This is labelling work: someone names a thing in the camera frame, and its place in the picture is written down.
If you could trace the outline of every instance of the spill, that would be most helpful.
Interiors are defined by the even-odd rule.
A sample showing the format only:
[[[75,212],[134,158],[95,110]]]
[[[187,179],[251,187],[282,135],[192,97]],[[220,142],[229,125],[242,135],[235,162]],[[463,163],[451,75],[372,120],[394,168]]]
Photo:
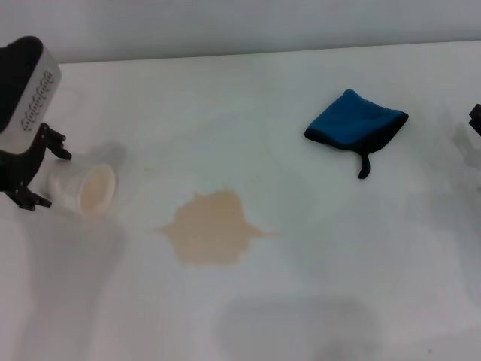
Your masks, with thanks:
[[[230,265],[249,247],[251,238],[273,237],[248,224],[239,196],[231,190],[195,193],[194,199],[157,229],[166,235],[177,257],[191,265]]]

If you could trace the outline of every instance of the blue microfiber cloth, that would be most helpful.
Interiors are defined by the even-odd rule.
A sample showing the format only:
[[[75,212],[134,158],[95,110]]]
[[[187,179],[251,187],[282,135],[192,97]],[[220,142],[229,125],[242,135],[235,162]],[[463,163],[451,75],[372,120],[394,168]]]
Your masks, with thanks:
[[[359,154],[359,179],[365,179],[371,170],[369,154],[383,149],[408,117],[402,111],[369,102],[354,90],[346,90],[309,125],[304,135],[311,141]]]

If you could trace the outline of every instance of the white tabletop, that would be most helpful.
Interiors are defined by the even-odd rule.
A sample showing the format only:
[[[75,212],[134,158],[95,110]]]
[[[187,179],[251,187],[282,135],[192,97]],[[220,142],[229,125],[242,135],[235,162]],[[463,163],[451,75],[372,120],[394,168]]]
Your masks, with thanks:
[[[63,65],[46,121],[119,190],[95,223],[0,197],[0,359],[478,359],[480,59],[467,42]],[[345,89],[410,115],[366,180],[303,136]],[[159,227],[222,190],[279,235],[184,262]]]

